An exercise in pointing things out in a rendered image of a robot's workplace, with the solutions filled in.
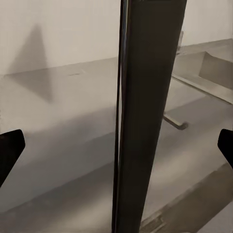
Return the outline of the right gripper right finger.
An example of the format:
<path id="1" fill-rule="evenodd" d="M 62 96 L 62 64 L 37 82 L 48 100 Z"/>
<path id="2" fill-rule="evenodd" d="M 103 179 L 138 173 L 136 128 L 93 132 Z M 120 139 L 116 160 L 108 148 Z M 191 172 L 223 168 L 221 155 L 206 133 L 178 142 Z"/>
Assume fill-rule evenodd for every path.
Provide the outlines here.
<path id="1" fill-rule="evenodd" d="M 233 168 L 233 131 L 222 129 L 217 145 Z"/>

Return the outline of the poster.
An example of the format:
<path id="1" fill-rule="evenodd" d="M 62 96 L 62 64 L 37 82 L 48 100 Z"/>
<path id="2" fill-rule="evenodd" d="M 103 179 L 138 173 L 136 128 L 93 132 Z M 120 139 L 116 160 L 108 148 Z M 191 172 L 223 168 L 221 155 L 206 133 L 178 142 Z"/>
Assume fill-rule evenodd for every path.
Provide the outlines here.
<path id="1" fill-rule="evenodd" d="M 121 0 L 113 233 L 139 233 L 188 0 Z"/>

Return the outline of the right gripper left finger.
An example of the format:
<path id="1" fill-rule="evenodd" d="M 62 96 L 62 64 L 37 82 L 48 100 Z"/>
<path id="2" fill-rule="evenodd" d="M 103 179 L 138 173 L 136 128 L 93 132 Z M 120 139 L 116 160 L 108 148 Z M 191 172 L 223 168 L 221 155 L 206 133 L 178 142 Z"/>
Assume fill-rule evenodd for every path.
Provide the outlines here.
<path id="1" fill-rule="evenodd" d="M 21 129 L 0 134 L 0 188 L 24 149 Z"/>

